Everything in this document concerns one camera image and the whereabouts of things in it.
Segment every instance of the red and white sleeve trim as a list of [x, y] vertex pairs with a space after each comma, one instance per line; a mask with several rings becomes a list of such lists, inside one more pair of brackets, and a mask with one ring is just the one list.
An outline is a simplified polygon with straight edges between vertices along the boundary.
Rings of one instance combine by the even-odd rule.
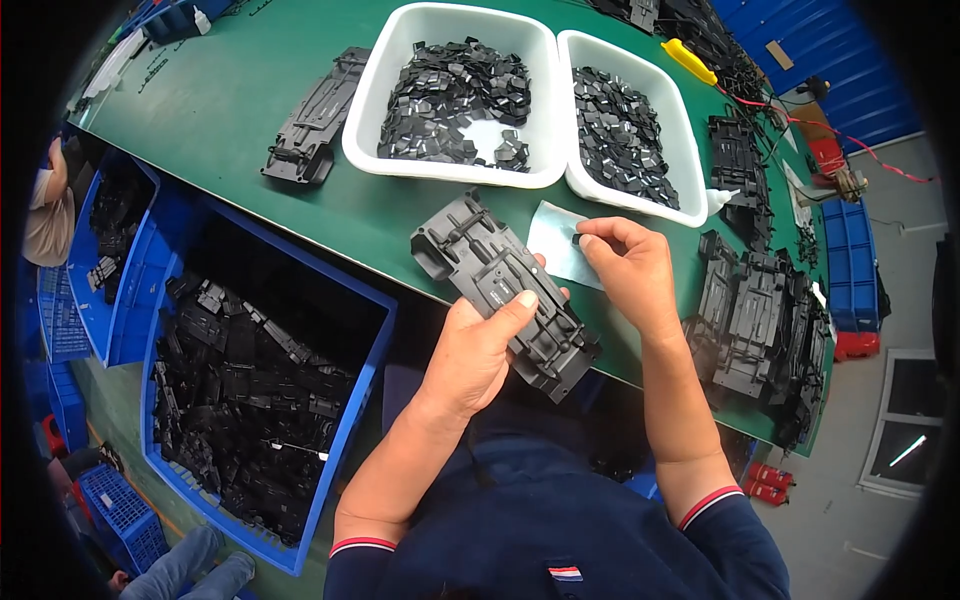
[[720, 488], [716, 492], [709, 494], [706, 498], [704, 498], [700, 502], [697, 502], [693, 506], [693, 508], [690, 509], [690, 512], [686, 514], [683, 520], [680, 521], [680, 525], [679, 525], [680, 530], [681, 531], [685, 530], [693, 521], [693, 519], [695, 519], [699, 515], [702, 515], [706, 509], [710, 508], [720, 500], [723, 500], [724, 498], [729, 498], [735, 495], [743, 495], [743, 490], [740, 490], [739, 486], [728, 486], [726, 488]]
[[391, 541], [381, 540], [380, 538], [347, 538], [346, 540], [340, 540], [333, 544], [333, 547], [330, 548], [329, 558], [332, 559], [334, 554], [347, 548], [382, 548], [383, 550], [393, 552], [396, 550], [396, 544]]

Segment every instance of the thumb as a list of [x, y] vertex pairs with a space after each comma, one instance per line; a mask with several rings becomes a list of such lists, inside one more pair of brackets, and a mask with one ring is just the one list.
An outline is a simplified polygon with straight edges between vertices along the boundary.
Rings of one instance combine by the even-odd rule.
[[495, 341], [498, 346], [506, 347], [507, 343], [534, 318], [539, 302], [537, 294], [530, 290], [523, 290], [514, 296], [513, 300], [497, 309], [493, 316], [483, 323], [482, 326], [488, 331], [489, 339]]
[[622, 258], [602, 238], [588, 233], [584, 233], [580, 237], [580, 249], [587, 258], [587, 262], [590, 263], [590, 266], [598, 275], [601, 275], [611, 264]]

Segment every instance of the red fire extinguisher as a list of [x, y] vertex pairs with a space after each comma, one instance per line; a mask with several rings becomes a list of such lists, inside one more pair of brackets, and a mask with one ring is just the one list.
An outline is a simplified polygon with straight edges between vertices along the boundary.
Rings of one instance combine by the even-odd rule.
[[763, 463], [753, 463], [747, 469], [747, 476], [760, 483], [771, 485], [779, 490], [785, 490], [787, 486], [796, 486], [793, 480], [793, 473], [785, 470], [779, 470]]
[[743, 487], [743, 491], [751, 497], [759, 498], [767, 504], [773, 504], [774, 506], [790, 503], [790, 498], [787, 497], [786, 492], [778, 490], [773, 486], [768, 486], [765, 483], [760, 483], [755, 479], [748, 479], [747, 484]]

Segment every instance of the yellow handle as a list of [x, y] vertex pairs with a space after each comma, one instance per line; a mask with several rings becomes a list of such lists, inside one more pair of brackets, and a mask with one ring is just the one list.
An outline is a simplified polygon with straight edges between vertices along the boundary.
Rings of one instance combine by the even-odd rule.
[[713, 71], [707, 69], [707, 66], [697, 58], [697, 55], [687, 50], [683, 42], [674, 37], [670, 41], [662, 43], [661, 46], [670, 55], [671, 59], [683, 65], [687, 71], [693, 73], [694, 77], [707, 85], [717, 85], [717, 76], [713, 74]]

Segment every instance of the blue corrugated wall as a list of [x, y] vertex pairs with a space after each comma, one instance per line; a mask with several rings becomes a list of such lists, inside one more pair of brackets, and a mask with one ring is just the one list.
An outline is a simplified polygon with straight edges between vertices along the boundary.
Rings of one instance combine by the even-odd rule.
[[[713, 0], [717, 13], [782, 94], [811, 75], [830, 82], [820, 103], [837, 130], [874, 145], [923, 127], [893, 66], [842, 0]], [[794, 62], [770, 55], [775, 40]], [[847, 152], [860, 147], [841, 138]]]

